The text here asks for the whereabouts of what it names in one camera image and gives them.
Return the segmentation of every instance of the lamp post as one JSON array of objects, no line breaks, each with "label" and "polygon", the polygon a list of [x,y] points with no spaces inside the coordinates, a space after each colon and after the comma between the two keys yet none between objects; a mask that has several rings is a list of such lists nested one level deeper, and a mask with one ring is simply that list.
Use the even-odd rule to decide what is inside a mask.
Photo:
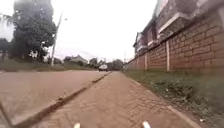
[{"label": "lamp post", "polygon": [[56,40],[57,40],[58,30],[59,30],[59,27],[61,25],[62,16],[63,16],[63,11],[61,12],[60,19],[59,19],[59,22],[58,22],[58,25],[57,25],[57,28],[56,28],[55,37],[54,37],[55,39],[54,39],[54,45],[53,45],[52,55],[51,55],[51,66],[52,67],[54,66],[54,54],[55,54]]}]

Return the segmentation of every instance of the red brick wall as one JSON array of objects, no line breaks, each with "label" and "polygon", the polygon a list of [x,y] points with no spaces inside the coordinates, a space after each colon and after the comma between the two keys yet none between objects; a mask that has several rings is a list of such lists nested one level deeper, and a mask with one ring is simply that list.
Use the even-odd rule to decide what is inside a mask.
[{"label": "red brick wall", "polygon": [[166,69],[166,44],[163,43],[147,53],[148,69]]},{"label": "red brick wall", "polygon": [[[170,69],[210,72],[224,69],[224,26],[215,11],[168,40]],[[166,43],[148,51],[148,69],[167,68]],[[132,63],[133,69],[145,69],[145,55]]]},{"label": "red brick wall", "polygon": [[224,33],[217,13],[195,23],[169,42],[173,70],[205,70],[224,66]]}]

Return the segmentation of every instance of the asphalt road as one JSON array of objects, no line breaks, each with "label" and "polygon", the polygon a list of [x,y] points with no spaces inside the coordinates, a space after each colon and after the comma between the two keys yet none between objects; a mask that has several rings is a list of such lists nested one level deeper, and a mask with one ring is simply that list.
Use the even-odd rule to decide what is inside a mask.
[{"label": "asphalt road", "polygon": [[0,73],[0,101],[14,118],[90,84],[97,71]]}]

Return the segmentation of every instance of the brick paved sidewalk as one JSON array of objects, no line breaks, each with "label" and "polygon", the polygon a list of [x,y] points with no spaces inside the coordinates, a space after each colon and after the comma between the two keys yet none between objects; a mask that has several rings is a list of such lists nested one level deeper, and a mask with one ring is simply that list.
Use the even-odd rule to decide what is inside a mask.
[{"label": "brick paved sidewalk", "polygon": [[115,72],[32,128],[190,128],[152,92]]}]

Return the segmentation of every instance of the grass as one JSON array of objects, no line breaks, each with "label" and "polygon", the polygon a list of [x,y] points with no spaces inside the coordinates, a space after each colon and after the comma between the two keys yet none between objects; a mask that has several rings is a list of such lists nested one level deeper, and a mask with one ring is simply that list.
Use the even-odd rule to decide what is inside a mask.
[{"label": "grass", "polygon": [[93,70],[92,68],[85,66],[77,66],[72,64],[59,65],[56,64],[51,67],[50,64],[43,63],[28,63],[23,61],[16,61],[12,59],[7,59],[0,65],[0,70],[6,72],[16,72],[16,71],[66,71],[66,70]]},{"label": "grass", "polygon": [[124,74],[204,119],[212,128],[224,127],[223,76],[162,71],[125,71]]}]

